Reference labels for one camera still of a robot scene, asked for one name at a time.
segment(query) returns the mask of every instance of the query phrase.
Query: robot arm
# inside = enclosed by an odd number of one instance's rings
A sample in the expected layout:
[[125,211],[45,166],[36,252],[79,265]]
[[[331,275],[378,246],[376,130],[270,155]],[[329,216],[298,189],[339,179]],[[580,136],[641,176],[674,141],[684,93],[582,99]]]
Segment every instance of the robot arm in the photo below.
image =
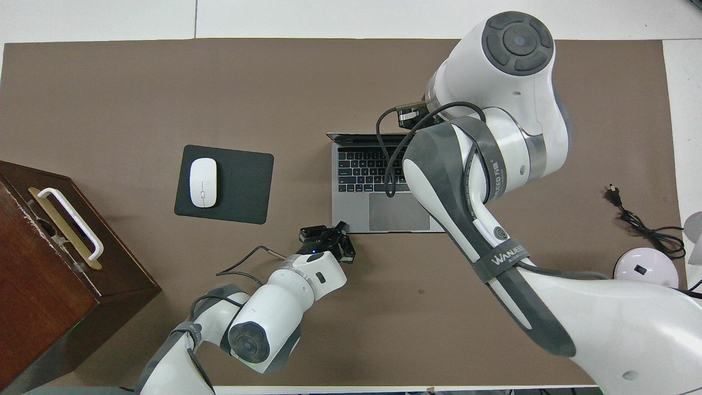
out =
[[300,230],[303,246],[287,257],[249,297],[236,285],[215,287],[192,305],[143,370],[137,394],[214,394],[195,358],[203,342],[219,346],[259,373],[283,368],[300,340],[300,322],[312,304],[346,284],[339,263],[352,263],[347,225]]
[[[430,110],[470,101],[486,122],[455,107],[417,132],[403,161],[410,190],[521,329],[579,364],[605,393],[702,394],[702,307],[694,299],[649,283],[547,276],[484,205],[565,160],[569,126],[551,86],[554,49],[543,24],[521,13],[469,33],[425,98]],[[521,60],[541,63],[519,72]]]

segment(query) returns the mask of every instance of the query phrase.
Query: wooden box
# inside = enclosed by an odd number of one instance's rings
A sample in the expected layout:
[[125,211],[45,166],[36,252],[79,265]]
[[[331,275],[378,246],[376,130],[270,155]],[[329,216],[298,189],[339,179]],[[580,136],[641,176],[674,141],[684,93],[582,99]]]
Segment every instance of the wooden box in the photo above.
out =
[[3,395],[75,369],[160,290],[71,179],[0,161]]

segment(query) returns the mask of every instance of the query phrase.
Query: gray strap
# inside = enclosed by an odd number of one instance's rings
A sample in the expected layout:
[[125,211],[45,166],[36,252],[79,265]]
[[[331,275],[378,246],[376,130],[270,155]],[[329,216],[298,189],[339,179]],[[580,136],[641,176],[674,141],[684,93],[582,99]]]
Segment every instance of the gray strap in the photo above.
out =
[[192,336],[192,339],[195,341],[195,348],[197,348],[198,344],[202,342],[202,333],[200,333],[201,328],[202,326],[200,326],[200,324],[196,324],[192,321],[184,321],[171,331],[171,335],[174,332],[190,333],[190,336]]
[[480,257],[473,264],[473,270],[485,284],[528,257],[529,253],[524,246],[517,239],[511,238]]
[[475,142],[478,152],[482,156],[489,182],[488,193],[483,203],[502,196],[507,188],[507,167],[502,151],[497,145],[495,136],[490,132],[490,128],[487,127],[485,122],[474,117],[459,117],[452,119],[451,123],[461,128],[463,133]]

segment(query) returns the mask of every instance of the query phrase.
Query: silver laptop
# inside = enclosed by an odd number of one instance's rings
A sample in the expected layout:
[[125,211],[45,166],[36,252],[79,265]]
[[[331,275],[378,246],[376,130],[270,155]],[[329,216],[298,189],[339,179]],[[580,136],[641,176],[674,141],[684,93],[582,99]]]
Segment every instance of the silver laptop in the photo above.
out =
[[[414,198],[402,173],[402,154],[393,164],[393,198],[385,195],[387,166],[375,134],[327,133],[331,144],[331,223],[344,221],[349,233],[443,232]],[[383,134],[392,155],[405,134]]]

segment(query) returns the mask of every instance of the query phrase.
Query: white handle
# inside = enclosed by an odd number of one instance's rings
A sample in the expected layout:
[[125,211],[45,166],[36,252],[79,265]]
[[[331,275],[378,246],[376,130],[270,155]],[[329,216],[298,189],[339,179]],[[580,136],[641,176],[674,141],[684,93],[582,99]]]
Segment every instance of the white handle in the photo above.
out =
[[98,237],[95,235],[93,230],[90,229],[88,224],[86,224],[86,222],[83,221],[83,219],[78,214],[76,209],[73,208],[73,206],[68,202],[68,200],[66,200],[66,197],[61,193],[61,191],[59,191],[58,189],[54,189],[54,188],[45,188],[41,192],[37,193],[37,196],[44,199],[47,196],[49,196],[49,194],[53,194],[54,196],[56,196],[56,200],[58,200],[58,202],[61,203],[63,208],[66,209],[68,214],[70,214],[70,216],[73,218],[73,220],[76,221],[76,224],[78,224],[78,226],[80,226],[83,233],[85,233],[86,236],[88,236],[88,239],[90,239],[90,241],[93,242],[93,245],[95,246],[95,252],[93,252],[88,257],[88,260],[91,260],[91,261],[96,260],[100,255],[102,255],[102,251],[104,249],[100,239],[98,239]]

